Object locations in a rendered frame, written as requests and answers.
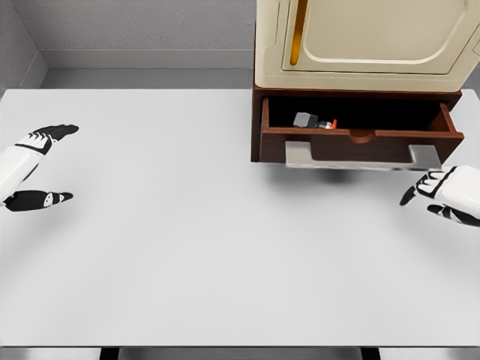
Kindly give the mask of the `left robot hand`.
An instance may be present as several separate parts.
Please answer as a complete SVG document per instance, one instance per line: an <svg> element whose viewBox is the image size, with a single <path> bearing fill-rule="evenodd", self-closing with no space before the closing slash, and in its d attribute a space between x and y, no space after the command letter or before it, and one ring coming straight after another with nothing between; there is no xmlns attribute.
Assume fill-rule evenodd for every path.
<svg viewBox="0 0 480 360"><path fill-rule="evenodd" d="M38 168L53 145L75 134L74 124L41 127L24 136L0 154L0 207L11 212L47 209L74 198L72 193L20 190L20 185Z"/></svg>

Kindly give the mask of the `brown wooden drawer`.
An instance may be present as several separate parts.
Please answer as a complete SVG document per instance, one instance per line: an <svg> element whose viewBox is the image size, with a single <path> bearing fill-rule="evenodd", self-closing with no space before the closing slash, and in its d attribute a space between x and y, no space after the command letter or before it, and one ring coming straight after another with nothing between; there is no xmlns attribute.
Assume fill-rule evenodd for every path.
<svg viewBox="0 0 480 360"><path fill-rule="evenodd" d="M293 127L296 113L337 120L333 130ZM408 146L434 146L445 162L464 140L447 104L439 100L266 97L262 102L259 159L283 163L286 142L310 143L316 161L402 162Z"/></svg>

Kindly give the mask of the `cream cabinet with brown base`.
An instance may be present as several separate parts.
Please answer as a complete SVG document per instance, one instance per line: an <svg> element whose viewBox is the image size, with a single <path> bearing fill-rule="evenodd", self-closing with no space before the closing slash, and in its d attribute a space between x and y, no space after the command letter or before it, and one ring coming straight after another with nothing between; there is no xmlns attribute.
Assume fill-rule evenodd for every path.
<svg viewBox="0 0 480 360"><path fill-rule="evenodd" d="M480 0L308 0L298 64L298 0L257 0L251 153L267 97L437 100L451 113L480 62Z"/></svg>

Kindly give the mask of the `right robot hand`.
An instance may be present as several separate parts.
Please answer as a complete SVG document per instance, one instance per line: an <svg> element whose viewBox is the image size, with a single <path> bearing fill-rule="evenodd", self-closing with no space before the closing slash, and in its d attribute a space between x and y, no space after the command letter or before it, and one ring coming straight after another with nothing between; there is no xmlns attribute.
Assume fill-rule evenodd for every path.
<svg viewBox="0 0 480 360"><path fill-rule="evenodd" d="M480 169L460 165L427 172L406 190L399 205L405 206L417 195L438 202L427 207L430 213L480 228Z"/></svg>

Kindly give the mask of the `grey switch with red tip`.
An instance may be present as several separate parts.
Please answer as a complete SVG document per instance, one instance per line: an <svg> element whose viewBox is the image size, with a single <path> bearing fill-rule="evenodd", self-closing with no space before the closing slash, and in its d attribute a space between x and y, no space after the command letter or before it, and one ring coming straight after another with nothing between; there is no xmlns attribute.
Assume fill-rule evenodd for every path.
<svg viewBox="0 0 480 360"><path fill-rule="evenodd" d="M337 120L322 121L319 120L318 115L313 115L307 112L297 112L293 121L294 128L318 128L333 130L337 128Z"/></svg>

